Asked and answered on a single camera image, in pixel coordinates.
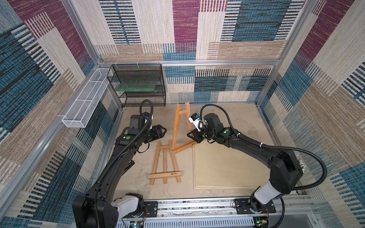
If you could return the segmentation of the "light wooden board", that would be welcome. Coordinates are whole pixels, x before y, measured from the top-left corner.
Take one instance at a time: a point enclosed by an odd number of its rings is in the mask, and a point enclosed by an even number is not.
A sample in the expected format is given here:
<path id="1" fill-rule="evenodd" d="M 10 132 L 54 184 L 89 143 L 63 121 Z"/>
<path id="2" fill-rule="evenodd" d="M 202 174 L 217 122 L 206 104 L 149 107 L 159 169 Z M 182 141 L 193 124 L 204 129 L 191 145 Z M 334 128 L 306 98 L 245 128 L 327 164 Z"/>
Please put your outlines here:
<path id="1" fill-rule="evenodd" d="M 269 177 L 269 168 L 241 151 L 207 142 L 194 147 L 196 189 L 255 190 Z"/>

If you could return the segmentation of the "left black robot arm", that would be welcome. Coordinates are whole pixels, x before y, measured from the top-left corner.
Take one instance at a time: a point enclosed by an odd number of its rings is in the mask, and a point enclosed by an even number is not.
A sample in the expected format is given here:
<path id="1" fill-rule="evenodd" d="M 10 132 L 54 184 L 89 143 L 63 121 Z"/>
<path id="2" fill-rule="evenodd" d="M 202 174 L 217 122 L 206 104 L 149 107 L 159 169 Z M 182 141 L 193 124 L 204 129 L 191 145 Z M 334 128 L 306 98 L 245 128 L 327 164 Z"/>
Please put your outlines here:
<path id="1" fill-rule="evenodd" d="M 130 117 L 130 124 L 116 138 L 115 147 L 102 173 L 84 196 L 77 196 L 72 204 L 78 228 L 114 228 L 125 216 L 142 217 L 145 214 L 141 194 L 128 193 L 114 199 L 121 177 L 134 162 L 132 158 L 143 144 L 161 139 L 166 128 L 152 125 L 153 116 L 144 112 Z"/>

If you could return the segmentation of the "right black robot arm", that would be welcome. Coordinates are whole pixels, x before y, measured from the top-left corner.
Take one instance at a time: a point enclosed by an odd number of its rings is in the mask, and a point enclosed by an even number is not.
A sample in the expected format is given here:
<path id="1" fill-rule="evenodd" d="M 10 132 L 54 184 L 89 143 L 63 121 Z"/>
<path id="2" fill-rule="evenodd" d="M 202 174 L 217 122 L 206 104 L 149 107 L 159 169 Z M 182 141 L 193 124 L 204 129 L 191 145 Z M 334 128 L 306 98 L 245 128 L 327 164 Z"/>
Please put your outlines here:
<path id="1" fill-rule="evenodd" d="M 270 169 L 268 182 L 258 187 L 248 200 L 253 213 L 261 213 L 265 206 L 277 196 L 291 193 L 303 176 L 299 161 L 290 149 L 261 145 L 231 126 L 224 127 L 218 115 L 214 113 L 207 114 L 203 121 L 198 114 L 193 114 L 189 120 L 198 127 L 187 134 L 195 142 L 213 140 L 249 155 Z"/>

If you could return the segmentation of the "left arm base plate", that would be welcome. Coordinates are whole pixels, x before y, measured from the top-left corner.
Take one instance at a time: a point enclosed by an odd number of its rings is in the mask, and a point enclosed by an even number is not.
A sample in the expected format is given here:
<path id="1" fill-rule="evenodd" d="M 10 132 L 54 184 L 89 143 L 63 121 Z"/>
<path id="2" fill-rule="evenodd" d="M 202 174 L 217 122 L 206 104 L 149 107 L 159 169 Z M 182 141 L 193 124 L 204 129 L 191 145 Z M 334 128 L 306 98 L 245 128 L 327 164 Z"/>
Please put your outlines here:
<path id="1" fill-rule="evenodd" d="M 157 201 L 145 201 L 141 218 L 156 218 L 158 213 Z"/>

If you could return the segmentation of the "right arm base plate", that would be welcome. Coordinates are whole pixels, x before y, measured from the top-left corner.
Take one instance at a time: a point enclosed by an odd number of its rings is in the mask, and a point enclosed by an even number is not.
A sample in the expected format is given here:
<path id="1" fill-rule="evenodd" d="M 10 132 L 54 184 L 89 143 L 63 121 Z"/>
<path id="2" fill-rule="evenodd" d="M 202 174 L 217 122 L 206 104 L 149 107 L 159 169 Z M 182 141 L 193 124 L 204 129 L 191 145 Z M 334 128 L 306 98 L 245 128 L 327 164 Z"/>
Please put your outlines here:
<path id="1" fill-rule="evenodd" d="M 255 199 L 238 198 L 234 199 L 232 207 L 236 209 L 237 214 L 261 214 L 261 213 L 276 213 L 275 206 L 272 201 L 267 204 L 261 204 Z"/>

